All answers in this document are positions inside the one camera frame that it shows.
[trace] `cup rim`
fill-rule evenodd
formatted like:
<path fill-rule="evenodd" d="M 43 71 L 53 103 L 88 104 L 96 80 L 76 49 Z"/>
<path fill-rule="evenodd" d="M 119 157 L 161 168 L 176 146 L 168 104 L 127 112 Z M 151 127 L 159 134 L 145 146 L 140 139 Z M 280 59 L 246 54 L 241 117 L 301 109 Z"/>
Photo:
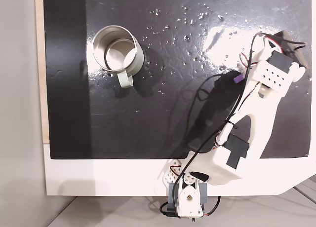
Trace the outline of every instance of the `cup rim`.
<path fill-rule="evenodd" d="M 107 28 L 112 28 L 112 27 L 121 28 L 121 29 L 123 29 L 124 31 L 126 31 L 127 33 L 129 33 L 129 35 L 130 35 L 130 36 L 132 37 L 132 39 L 133 39 L 134 48 L 136 49 L 134 58 L 133 58 L 133 60 L 131 61 L 131 63 L 130 63 L 128 66 L 123 67 L 123 68 L 121 68 L 121 69 L 119 69 L 119 70 L 112 70 L 112 69 L 110 69 L 110 68 L 105 68 L 104 66 L 102 66 L 102 65 L 98 62 L 98 60 L 95 58 L 95 55 L 94 55 L 94 44 L 95 44 L 96 38 L 97 38 L 104 30 L 106 30 Z M 93 38 L 93 41 L 92 41 L 92 54 L 93 54 L 94 60 L 99 64 L 99 66 L 100 66 L 101 68 L 103 68 L 104 70 L 106 70 L 106 71 L 108 71 L 108 72 L 111 72 L 112 74 L 118 74 L 118 73 L 121 73 L 121 72 L 123 72 L 123 71 L 127 71 L 128 67 L 129 67 L 130 65 L 132 65 L 133 62 L 135 61 L 135 59 L 136 59 L 136 57 L 137 57 L 137 53 L 138 53 L 138 50 L 137 50 L 136 38 L 131 34 L 131 32 L 130 32 L 128 29 L 126 29 L 126 28 L 124 28 L 124 27 L 122 27 L 122 26 L 109 25 L 109 26 L 103 27 L 102 29 L 100 29 L 100 30 L 95 34 L 95 36 L 94 36 L 94 38 Z"/>

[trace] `wooden edge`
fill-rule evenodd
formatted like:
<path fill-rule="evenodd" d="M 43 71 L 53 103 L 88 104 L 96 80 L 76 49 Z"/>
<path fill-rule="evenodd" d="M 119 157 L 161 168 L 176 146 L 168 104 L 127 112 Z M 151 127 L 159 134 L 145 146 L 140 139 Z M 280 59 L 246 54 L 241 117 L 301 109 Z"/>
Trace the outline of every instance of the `wooden edge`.
<path fill-rule="evenodd" d="M 36 35 L 39 68 L 39 97 L 42 139 L 44 144 L 49 143 L 47 85 L 46 85 L 46 54 L 45 54 L 45 28 L 44 28 L 44 1 L 35 0 Z"/>

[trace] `gray wall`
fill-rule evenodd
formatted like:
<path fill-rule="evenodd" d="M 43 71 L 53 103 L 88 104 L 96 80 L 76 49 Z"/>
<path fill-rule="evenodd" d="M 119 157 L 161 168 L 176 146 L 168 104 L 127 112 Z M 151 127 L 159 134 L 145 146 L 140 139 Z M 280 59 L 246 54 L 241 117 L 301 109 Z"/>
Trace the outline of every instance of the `gray wall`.
<path fill-rule="evenodd" d="M 35 1 L 0 0 L 0 226 L 41 227 L 73 197 L 47 197 Z"/>

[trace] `mug handle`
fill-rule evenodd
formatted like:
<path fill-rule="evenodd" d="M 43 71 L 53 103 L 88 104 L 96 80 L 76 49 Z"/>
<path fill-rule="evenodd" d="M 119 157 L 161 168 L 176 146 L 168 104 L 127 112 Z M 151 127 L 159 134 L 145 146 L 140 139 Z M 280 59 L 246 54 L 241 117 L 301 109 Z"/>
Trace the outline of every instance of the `mug handle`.
<path fill-rule="evenodd" d="M 127 76 L 127 72 L 123 71 L 118 73 L 118 81 L 122 88 L 132 87 L 133 84 L 133 76 Z"/>

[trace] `purple connector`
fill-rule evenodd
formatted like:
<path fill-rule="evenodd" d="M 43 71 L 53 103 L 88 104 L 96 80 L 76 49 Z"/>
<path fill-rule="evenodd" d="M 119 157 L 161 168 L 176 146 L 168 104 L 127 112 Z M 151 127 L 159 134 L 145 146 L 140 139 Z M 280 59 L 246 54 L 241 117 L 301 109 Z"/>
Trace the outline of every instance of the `purple connector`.
<path fill-rule="evenodd" d="M 240 74 L 240 75 L 238 75 L 238 76 L 236 76 L 236 77 L 234 78 L 234 82 L 237 84 L 237 83 L 241 82 L 243 79 L 244 79 L 244 78 L 243 78 L 243 75 Z"/>

